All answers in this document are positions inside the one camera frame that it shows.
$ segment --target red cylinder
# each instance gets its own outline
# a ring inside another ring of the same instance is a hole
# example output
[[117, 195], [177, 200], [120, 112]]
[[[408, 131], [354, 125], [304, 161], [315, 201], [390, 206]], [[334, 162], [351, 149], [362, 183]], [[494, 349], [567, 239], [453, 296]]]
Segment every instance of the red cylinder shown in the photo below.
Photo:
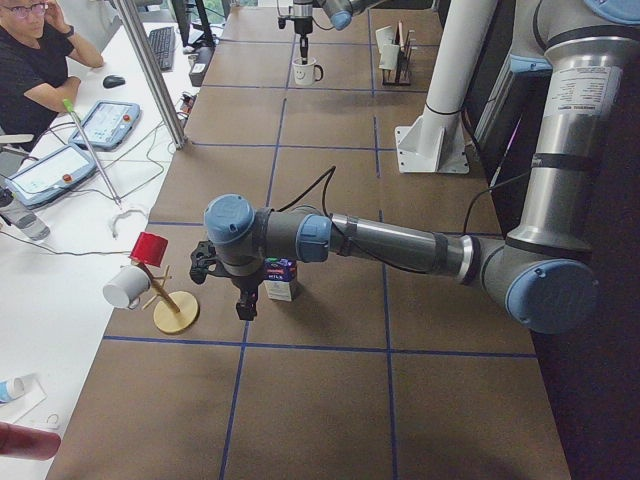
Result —
[[57, 433], [0, 422], [0, 455], [31, 460], [48, 460], [60, 448]]
[[169, 241], [153, 233], [141, 232], [129, 258], [145, 265], [159, 267]]

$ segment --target keyboard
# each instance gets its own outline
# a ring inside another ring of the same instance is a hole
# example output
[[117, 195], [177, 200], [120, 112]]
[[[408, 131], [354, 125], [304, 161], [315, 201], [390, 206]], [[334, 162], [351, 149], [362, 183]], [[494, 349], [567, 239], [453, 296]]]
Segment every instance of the keyboard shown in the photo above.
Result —
[[173, 32], [173, 27], [151, 30], [148, 39], [160, 70], [171, 70], [173, 68], [173, 51], [176, 45], [176, 34]]

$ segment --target black t-shirt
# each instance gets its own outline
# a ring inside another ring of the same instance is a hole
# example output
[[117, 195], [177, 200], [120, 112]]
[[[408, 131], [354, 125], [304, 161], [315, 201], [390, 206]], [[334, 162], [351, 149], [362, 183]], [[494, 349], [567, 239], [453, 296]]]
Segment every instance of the black t-shirt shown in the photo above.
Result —
[[[43, 83], [61, 86], [69, 77], [66, 57], [74, 48], [48, 23], [38, 42], [40, 49], [27, 47], [0, 27], [0, 126], [7, 135], [32, 133], [34, 140], [58, 114], [24, 92]], [[20, 146], [31, 150], [34, 143]]]

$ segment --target glasses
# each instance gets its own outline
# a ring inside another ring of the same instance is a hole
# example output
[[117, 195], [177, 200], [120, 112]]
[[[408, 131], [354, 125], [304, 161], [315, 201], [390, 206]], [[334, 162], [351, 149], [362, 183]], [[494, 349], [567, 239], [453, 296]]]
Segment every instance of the glasses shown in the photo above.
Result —
[[42, 2], [34, 3], [30, 7], [5, 7], [4, 5], [0, 5], [0, 7], [6, 10], [10, 10], [11, 13], [16, 16], [16, 18], [24, 20], [29, 16], [29, 13], [31, 12], [33, 12], [36, 17], [42, 17], [47, 8], [49, 8], [49, 5], [47, 5], [45, 2]]

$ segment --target wristwatch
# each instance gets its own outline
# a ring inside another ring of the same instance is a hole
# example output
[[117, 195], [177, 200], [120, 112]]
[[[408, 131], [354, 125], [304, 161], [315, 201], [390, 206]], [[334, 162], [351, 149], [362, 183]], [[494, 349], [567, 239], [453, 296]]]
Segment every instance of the wristwatch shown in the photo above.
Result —
[[62, 36], [64, 38], [69, 38], [71, 37], [74, 33], [76, 33], [76, 29], [73, 28], [73, 25], [69, 25], [70, 30], [67, 33], [63, 33]]

